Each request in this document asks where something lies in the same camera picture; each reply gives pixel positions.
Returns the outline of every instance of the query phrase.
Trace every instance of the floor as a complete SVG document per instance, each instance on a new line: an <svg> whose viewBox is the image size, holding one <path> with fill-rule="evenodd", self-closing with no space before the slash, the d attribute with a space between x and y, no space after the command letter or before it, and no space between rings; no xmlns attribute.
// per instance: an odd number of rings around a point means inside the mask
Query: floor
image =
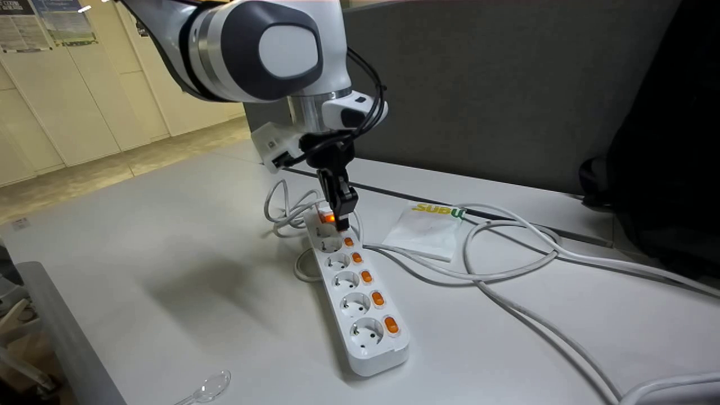
<svg viewBox="0 0 720 405"><path fill-rule="evenodd" d="M50 208L58 203L81 197L96 188L145 176L149 171L168 166L173 161L188 160L203 150L220 148L248 139L249 130L245 118L228 121L215 128L204 128L192 135L162 139L122 155L104 158L81 166L63 169L57 173L41 176L29 182L12 185L0 188L0 224L21 220L41 208ZM53 352L45 335L28 335L14 341L12 352L24 357L28 361L41 366L63 382L63 371ZM33 389L33 384L0 364L0 382L17 392ZM68 382L57 396L58 405L77 405Z"/></svg>

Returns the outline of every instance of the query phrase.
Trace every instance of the orange switch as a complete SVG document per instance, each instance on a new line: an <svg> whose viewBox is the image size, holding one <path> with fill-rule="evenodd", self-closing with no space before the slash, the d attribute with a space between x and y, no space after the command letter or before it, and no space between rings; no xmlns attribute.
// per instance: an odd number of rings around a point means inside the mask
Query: orange switch
<svg viewBox="0 0 720 405"><path fill-rule="evenodd" d="M374 304L386 306L386 296L380 295L380 289L374 293Z"/></svg>
<svg viewBox="0 0 720 405"><path fill-rule="evenodd" d="M361 272L361 279L362 279L362 283L371 283L371 280L374 280L374 274L370 274L370 270L362 270L362 272Z"/></svg>
<svg viewBox="0 0 720 405"><path fill-rule="evenodd" d="M395 316L386 316L386 329L389 332L398 332L400 330L400 326L398 326L398 322Z"/></svg>

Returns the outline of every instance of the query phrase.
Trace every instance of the wire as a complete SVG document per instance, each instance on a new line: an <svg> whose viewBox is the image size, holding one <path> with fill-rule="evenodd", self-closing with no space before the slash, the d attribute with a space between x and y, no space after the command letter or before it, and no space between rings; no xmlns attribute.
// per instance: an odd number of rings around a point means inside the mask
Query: wire
<svg viewBox="0 0 720 405"><path fill-rule="evenodd" d="M642 263L633 263L633 260L618 260L618 259L604 259L604 257L588 257L588 254L578 254L572 252L563 244L559 244L557 241L552 241L546 233L542 233L535 224L532 224L528 220L525 220L522 216L518 216L510 208L501 208L501 207L494 207L494 204L481 204L481 203L469 203L469 204L458 204L461 208L467 207L479 207L479 208L496 208L499 214L510 216L513 220L518 220L522 226L532 230L541 241L545 241L550 248L553 248L560 259L572 260L572 263L584 263L584 266L593 266L593 267L602 267L602 270L612 270L612 272L626 272L626 274L634 274L634 276L644 276L644 279L653 279L653 280L670 280L670 283L680 283L689 289L708 295L720 298L720 289L697 283L693 279L687 279L683 274L674 274L660 267L650 267L650 266L642 266Z"/></svg>
<svg viewBox="0 0 720 405"><path fill-rule="evenodd" d="M494 287L488 287L485 280L476 283L490 301L496 301L499 307L505 307L508 314L513 314L518 322L528 326L535 335L541 335L545 341L550 341L588 382L595 387L607 403L618 403L618 392L612 384L612 379L604 374L604 369L590 357L590 352L569 339L560 329L542 319L541 314L532 313L528 307L518 306L515 301L498 295ZM553 337L560 337L575 352L569 352L564 347L560 347Z"/></svg>
<svg viewBox="0 0 720 405"><path fill-rule="evenodd" d="M653 379L627 392L622 405L636 405L644 396L653 392L689 387L689 384L708 384L708 382L720 382L720 374L676 376L676 377Z"/></svg>
<svg viewBox="0 0 720 405"><path fill-rule="evenodd" d="M278 191L284 191L284 208L282 216L273 216L271 204ZM298 216L301 216L306 208L316 207L316 203L305 203L310 196L318 196L318 191L308 191L305 194L300 199L294 199L294 204L291 207L289 203L289 185L285 180L280 180L273 191L266 197L263 211L266 217L273 223L273 231L282 238L289 236L301 236L300 233L282 233L284 226L294 226L294 230L305 230L305 223L298 220ZM476 223L470 217L463 216L463 220L473 223L473 230L467 233L463 244L461 244L461 259L463 259L463 267L469 274L460 274L460 272L450 272L450 270L441 270L435 263L418 259L417 252L413 249L404 249L404 248L395 248L395 244L378 244L378 243L368 243L368 249L380 252L387 259L397 260L400 267L405 267L409 274L415 274L417 279L424 279L428 283L435 285L446 285L446 287L469 287L469 285L478 285L494 304L498 304L501 310L506 310L510 316L515 316L518 322L522 322L525 326L528 326L537 337L542 337L546 343L552 343L588 382L590 387L595 387L598 392L598 396L607 403L618 403L618 405L636 405L642 397L645 397L653 392L661 392L661 389L674 389L674 387L689 387L689 384L707 384L707 382L720 382L720 374L701 374L701 376L676 376L676 377L665 377L665 379L653 379L645 384L634 387L633 392L627 392L626 396L618 393L618 389L612 384L612 379L607 377L607 374L593 359L593 356L572 337L567 337L560 329L557 329L552 322L546 322L545 316L541 316L537 313L498 295L488 283L499 283L499 280L508 280L508 279L518 279L518 276L527 276L532 272L537 272L541 267L550 266L552 260L569 260L569 263L584 263L584 266L593 266L593 267L602 267L602 270L612 270L612 272L623 272L623 274L633 274L633 276L644 276L644 279L653 279L653 280L666 280L666 283L676 283L708 296L720 296L720 293L716 287L708 287L704 283L697 283L693 279L660 270L660 267L650 267L650 266L642 266L642 263L633 263L633 260L618 260L618 259L604 259L604 257L590 257L590 254L578 254L572 252L567 248L560 244L560 236L532 224L528 220L525 220L522 216L518 216L510 208L501 208L501 207L494 207L494 204L485 204L485 203L467 203L467 204L458 204L463 211L469 211L469 207L479 207L479 208L490 208L490 211L499 211L513 220L486 220L486 223ZM361 217L356 216L359 226L353 224L353 231L361 238ZM533 236L537 236L542 243L546 243L550 249L541 249L535 244L522 243L508 233L498 231L498 226L527 226ZM537 260L513 267L513 270L501 270L501 272L494 272L494 274L478 274L473 263L470 263L470 241L481 233L481 231L494 231L501 238L508 238L522 248L528 248L537 254L542 254ZM308 283L318 283L323 280L320 276L310 276L306 272L301 272L300 260L306 259L310 249L301 252L294 259L294 276ZM398 257L405 257L436 274L450 276L454 280L436 280L431 279L417 270L413 270L409 266L405 266Z"/></svg>

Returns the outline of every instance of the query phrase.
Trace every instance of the white power strip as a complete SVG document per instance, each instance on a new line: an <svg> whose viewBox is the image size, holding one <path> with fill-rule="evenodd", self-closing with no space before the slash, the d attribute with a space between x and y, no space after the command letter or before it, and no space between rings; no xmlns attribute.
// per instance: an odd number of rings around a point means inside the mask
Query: white power strip
<svg viewBox="0 0 720 405"><path fill-rule="evenodd" d="M310 211L306 224L352 369L370 377L404 364L409 348L408 323L362 243L352 231L338 233L327 204Z"/></svg>

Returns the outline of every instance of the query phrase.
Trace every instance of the wall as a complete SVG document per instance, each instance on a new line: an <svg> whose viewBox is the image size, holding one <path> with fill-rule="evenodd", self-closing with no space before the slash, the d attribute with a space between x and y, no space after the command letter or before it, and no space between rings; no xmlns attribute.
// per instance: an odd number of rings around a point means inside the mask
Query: wall
<svg viewBox="0 0 720 405"><path fill-rule="evenodd" d="M680 0L370 2L348 2L346 35L387 82L389 116L361 158L578 191L578 164L612 142ZM248 118L289 112L249 105Z"/></svg>
<svg viewBox="0 0 720 405"><path fill-rule="evenodd" d="M119 2L85 5L96 45L0 53L0 186L245 114L183 94Z"/></svg>

